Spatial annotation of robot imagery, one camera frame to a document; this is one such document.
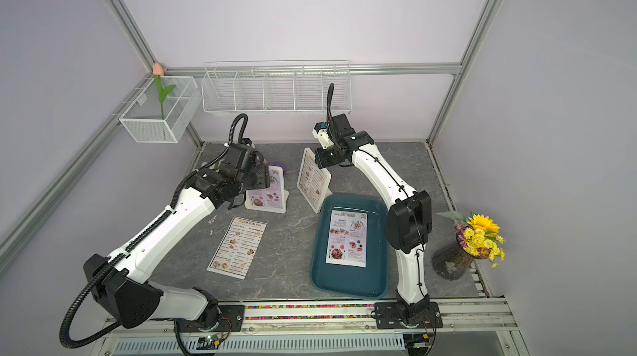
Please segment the Dim Sum Inn menu sheet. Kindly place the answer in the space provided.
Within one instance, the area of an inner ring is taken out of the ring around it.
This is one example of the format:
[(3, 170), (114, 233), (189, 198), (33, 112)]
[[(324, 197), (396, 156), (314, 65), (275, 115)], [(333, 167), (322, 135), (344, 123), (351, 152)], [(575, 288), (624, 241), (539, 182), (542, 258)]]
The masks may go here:
[(244, 280), (266, 228), (266, 223), (233, 218), (207, 271)]

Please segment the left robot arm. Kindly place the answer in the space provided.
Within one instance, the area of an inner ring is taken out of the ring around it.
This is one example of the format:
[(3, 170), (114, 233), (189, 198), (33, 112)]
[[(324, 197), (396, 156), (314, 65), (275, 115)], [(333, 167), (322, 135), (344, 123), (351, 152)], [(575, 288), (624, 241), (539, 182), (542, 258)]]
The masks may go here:
[[(218, 300), (208, 292), (161, 286), (150, 278), (162, 259), (206, 216), (223, 205), (235, 208), (237, 198), (245, 197), (247, 191), (270, 185), (265, 158), (244, 135), (247, 123), (247, 114), (235, 117), (222, 153), (186, 175), (154, 221), (109, 255), (96, 254), (85, 262), (87, 284), (61, 321), (63, 347), (84, 347), (114, 329), (134, 328), (148, 320), (168, 320), (176, 329), (191, 322), (200, 331), (232, 330)], [(113, 316), (114, 323), (84, 339), (72, 339), (71, 324), (87, 297)]]

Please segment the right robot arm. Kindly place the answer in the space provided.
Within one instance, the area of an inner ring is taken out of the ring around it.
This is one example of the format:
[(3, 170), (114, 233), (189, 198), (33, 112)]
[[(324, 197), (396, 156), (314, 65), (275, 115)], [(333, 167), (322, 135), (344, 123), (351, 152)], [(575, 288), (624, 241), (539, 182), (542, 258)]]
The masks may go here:
[(388, 208), (385, 237), (395, 250), (398, 283), (394, 317), (408, 328), (434, 313), (426, 288), (425, 251), (432, 230), (431, 196), (417, 191), (383, 158), (375, 141), (365, 131), (356, 131), (345, 114), (331, 110), (335, 85), (328, 86), (326, 120), (315, 125), (313, 136), (320, 143), (315, 163), (326, 169), (346, 162), (360, 170), (380, 194)]

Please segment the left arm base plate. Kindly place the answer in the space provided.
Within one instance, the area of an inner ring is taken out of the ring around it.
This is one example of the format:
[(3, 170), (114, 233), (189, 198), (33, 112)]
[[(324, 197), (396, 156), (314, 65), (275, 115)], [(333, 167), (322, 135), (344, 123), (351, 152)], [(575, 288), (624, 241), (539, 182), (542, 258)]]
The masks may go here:
[(177, 320), (177, 327), (180, 333), (239, 332), (245, 312), (241, 304), (209, 307), (196, 320)]

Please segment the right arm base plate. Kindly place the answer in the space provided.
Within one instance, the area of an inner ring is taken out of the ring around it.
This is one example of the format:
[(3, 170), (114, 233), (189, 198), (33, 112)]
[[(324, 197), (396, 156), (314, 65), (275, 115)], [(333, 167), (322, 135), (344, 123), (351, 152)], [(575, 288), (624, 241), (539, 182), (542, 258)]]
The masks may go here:
[(439, 329), (443, 327), (437, 303), (424, 300), (413, 305), (377, 302), (371, 317), (378, 329)]

